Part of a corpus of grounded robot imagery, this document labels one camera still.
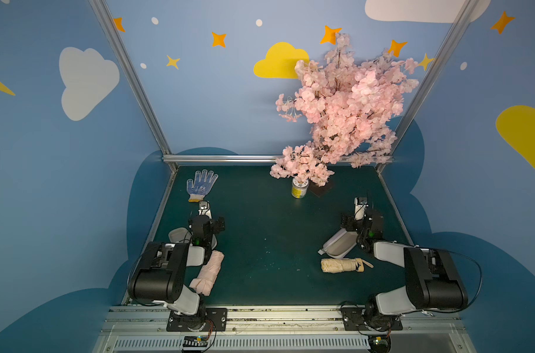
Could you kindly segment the pink umbrella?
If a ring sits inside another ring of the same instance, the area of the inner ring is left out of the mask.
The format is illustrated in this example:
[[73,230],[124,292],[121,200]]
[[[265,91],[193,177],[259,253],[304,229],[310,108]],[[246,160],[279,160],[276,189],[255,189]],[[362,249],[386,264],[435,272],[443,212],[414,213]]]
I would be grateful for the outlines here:
[[208,263],[202,267],[199,275],[192,280],[189,287],[197,294],[208,297],[217,280],[225,256],[222,252],[214,250]]

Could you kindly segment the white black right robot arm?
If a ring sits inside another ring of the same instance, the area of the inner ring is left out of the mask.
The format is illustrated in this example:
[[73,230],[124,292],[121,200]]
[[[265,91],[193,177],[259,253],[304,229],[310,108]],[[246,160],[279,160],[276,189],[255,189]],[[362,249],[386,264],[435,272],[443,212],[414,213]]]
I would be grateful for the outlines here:
[[[481,293],[483,273],[479,263],[446,249],[422,248],[384,238],[384,217],[367,207],[354,215],[342,214],[341,227],[357,234],[356,244],[376,260],[404,269],[404,285],[371,296],[365,305],[366,319],[389,319],[408,313],[459,313],[470,307]],[[453,257],[472,262],[479,272],[476,293],[470,297]]]

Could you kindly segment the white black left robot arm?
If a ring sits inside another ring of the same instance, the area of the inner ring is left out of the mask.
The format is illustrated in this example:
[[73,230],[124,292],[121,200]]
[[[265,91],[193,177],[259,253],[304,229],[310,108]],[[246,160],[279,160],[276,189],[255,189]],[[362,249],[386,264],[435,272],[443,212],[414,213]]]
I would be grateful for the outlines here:
[[225,219],[195,216],[187,228],[174,229],[169,242],[151,242],[137,260],[127,281],[130,298],[141,304],[161,305],[175,319],[206,317],[204,298],[211,294],[224,254],[216,250]]

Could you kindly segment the beige folded umbrella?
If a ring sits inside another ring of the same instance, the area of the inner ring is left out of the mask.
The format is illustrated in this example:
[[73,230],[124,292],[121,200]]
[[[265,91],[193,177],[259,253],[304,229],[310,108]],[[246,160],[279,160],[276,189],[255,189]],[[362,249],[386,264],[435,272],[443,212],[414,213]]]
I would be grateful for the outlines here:
[[335,259],[327,258],[320,261],[321,270],[323,273],[337,274],[343,272],[359,272],[365,271],[365,268],[373,269],[373,264],[361,258]]

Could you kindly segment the white blue dotted work glove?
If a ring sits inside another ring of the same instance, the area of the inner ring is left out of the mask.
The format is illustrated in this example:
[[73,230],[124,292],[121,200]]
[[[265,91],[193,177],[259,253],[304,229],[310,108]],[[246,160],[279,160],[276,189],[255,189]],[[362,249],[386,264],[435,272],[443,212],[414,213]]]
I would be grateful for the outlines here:
[[186,181],[186,191],[189,194],[189,202],[201,202],[210,193],[218,180],[219,175],[213,171],[203,169],[196,171],[192,179]]

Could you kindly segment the dark brown tree base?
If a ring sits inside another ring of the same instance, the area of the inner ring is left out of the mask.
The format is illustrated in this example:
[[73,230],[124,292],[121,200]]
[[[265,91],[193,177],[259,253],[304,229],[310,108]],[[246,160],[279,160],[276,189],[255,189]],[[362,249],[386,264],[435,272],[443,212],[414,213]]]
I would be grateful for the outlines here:
[[334,187],[334,182],[329,180],[324,186],[319,186],[315,183],[309,185],[309,191],[316,197],[323,197]]

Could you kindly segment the yellow white tin can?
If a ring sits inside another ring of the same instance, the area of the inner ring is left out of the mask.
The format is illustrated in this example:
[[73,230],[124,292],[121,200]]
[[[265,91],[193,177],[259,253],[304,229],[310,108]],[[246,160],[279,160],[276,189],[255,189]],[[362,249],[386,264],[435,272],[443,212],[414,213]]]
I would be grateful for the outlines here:
[[302,199],[307,194],[309,187],[309,181],[301,182],[298,178],[294,177],[292,179],[292,190],[291,194],[296,199]]

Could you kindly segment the right controller circuit board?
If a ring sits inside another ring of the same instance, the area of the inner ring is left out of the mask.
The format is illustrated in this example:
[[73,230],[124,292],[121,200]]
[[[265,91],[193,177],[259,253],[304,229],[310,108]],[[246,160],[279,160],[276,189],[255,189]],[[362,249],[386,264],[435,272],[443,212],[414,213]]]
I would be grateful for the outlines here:
[[386,335],[372,335],[367,340],[369,353],[389,353],[391,350],[391,339]]

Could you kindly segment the controller circuit board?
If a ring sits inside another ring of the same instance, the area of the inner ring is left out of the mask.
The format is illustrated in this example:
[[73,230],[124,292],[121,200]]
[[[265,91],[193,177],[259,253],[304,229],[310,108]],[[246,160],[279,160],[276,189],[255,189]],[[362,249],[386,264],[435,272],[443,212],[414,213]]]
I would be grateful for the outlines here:
[[391,339],[386,335],[372,335],[367,340],[369,353],[389,353],[391,350]]
[[209,347],[209,339],[205,336],[184,336],[181,343],[182,352],[204,352]]

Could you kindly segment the left controller circuit board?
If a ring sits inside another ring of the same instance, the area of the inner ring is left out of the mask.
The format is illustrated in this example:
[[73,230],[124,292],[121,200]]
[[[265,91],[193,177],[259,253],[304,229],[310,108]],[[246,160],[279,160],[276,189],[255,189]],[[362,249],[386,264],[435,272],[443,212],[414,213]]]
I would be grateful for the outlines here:
[[204,352],[209,347],[209,339],[205,336],[184,336],[181,343],[182,352]]

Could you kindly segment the rear aluminium frame bar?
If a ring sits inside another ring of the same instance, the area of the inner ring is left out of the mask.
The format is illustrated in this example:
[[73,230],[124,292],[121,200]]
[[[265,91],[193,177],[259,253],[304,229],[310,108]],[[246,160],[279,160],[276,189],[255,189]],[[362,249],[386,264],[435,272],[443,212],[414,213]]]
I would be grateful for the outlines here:
[[222,155],[222,154],[164,154],[165,163],[275,163],[282,156]]

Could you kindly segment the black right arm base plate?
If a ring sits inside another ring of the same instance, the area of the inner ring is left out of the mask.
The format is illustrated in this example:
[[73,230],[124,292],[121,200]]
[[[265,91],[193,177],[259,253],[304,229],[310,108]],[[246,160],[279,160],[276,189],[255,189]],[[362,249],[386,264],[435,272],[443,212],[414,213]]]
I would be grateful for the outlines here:
[[398,316],[384,316],[375,310],[366,313],[363,307],[341,307],[339,312],[346,331],[384,332],[402,331],[403,325]]

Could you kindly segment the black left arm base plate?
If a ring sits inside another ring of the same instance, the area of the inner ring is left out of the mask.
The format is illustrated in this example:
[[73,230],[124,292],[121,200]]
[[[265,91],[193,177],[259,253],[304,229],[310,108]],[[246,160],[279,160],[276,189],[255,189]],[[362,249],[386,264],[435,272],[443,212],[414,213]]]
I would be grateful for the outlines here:
[[228,319],[226,307],[206,307],[199,309],[193,316],[170,313],[167,332],[224,332]]

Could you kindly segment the right aluminium frame post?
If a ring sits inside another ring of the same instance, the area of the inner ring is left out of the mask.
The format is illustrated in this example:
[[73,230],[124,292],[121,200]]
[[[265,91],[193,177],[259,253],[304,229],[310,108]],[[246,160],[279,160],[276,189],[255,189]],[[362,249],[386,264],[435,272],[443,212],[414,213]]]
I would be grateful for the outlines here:
[[467,28],[472,22],[472,15],[475,9],[478,7],[479,0],[467,0],[463,2],[459,13],[454,19],[447,35],[445,36],[442,45],[438,49],[435,59],[432,65],[427,70],[420,88],[416,91],[414,99],[411,101],[407,112],[404,114],[398,126],[395,130],[397,139],[392,143],[390,156],[393,157],[395,150],[397,150],[404,135],[406,135],[411,123],[414,121],[417,113],[426,101],[426,98],[432,91],[436,81],[440,77],[445,65],[448,63],[454,50],[457,48],[458,43],[461,41]]

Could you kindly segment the left aluminium frame post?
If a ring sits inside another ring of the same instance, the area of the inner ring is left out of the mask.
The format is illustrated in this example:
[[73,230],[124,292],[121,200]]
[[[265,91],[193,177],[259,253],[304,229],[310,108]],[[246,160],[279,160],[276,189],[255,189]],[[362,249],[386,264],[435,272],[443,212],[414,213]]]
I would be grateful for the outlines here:
[[103,32],[117,57],[120,68],[122,69],[128,84],[130,85],[133,95],[145,117],[146,122],[161,150],[162,156],[171,154],[171,149],[167,143],[167,139],[164,135],[164,131],[161,128],[160,123],[155,115],[154,109],[148,99],[147,94],[142,87],[142,83],[139,79],[136,69],[131,61],[123,40],[120,37],[120,31],[117,29],[114,19],[111,17],[111,11],[106,4],[106,1],[89,0],[89,4],[97,17],[97,20],[102,27]]

